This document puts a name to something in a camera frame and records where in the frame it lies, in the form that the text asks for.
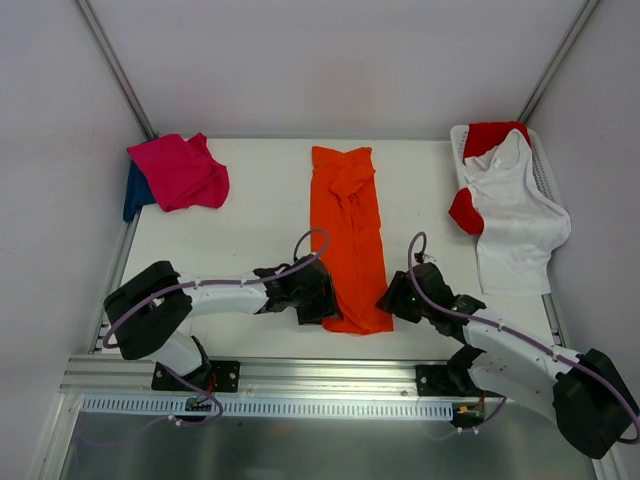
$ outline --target gray wall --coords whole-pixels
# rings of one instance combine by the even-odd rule
[[[160,133],[448,138],[511,120],[583,0],[94,0]]]
[[[0,15],[0,478],[28,473],[99,305],[141,140],[70,0]]]
[[[571,214],[552,274],[572,346],[607,352],[640,400],[638,20],[637,0],[603,2],[530,126]],[[620,452],[636,478],[638,449]]]

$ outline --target gray floor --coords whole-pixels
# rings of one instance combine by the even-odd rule
[[[151,417],[84,414],[85,437],[126,438]],[[154,425],[116,447],[74,435],[62,478],[592,480],[591,463],[544,418],[509,405],[479,436],[394,420],[223,418],[203,428]]]

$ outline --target orange cloth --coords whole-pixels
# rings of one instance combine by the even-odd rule
[[[311,228],[331,236],[322,262],[331,273],[343,319],[325,318],[332,332],[366,335],[393,331],[393,319],[376,308],[387,290],[380,238],[380,214],[371,148],[342,153],[313,147]],[[311,237],[318,251],[325,239]]]

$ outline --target white cloth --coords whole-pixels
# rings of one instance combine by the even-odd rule
[[[476,254],[487,295],[549,293],[547,263],[571,232],[569,214],[533,177],[531,147],[518,130],[480,157],[465,159],[473,206],[484,221]]]

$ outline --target table surface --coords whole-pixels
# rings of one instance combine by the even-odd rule
[[[291,261],[297,239],[309,229],[313,145],[342,151],[373,148],[388,281],[396,270],[407,269],[409,241],[424,230],[429,235],[427,252],[454,293],[479,298],[518,328],[552,342],[541,297],[481,294],[475,239],[447,213],[457,191],[449,142],[209,140],[211,153],[229,171],[226,203],[218,210],[196,206],[171,213],[157,205],[144,207],[123,282],[157,260],[170,260],[176,270],[204,277],[238,275]],[[329,333],[320,326],[298,326],[290,309],[201,316],[185,320],[180,330],[197,336],[214,356],[443,360],[461,346],[439,335],[426,320],[417,325],[399,319],[394,323],[391,333]]]

